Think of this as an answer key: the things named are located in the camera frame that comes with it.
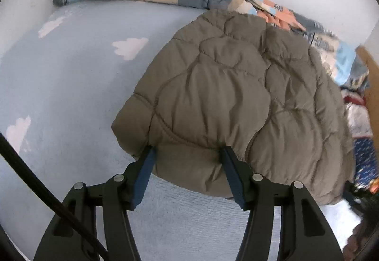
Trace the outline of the person's right hand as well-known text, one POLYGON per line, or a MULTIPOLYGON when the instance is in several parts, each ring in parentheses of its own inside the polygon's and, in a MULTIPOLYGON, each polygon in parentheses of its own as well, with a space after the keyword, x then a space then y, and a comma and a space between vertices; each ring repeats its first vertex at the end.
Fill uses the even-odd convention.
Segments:
POLYGON ((363 220, 354 228, 352 235, 348 238, 347 244, 342 250, 344 260, 365 260, 368 255, 366 246, 370 237, 371 227, 369 222, 363 220))

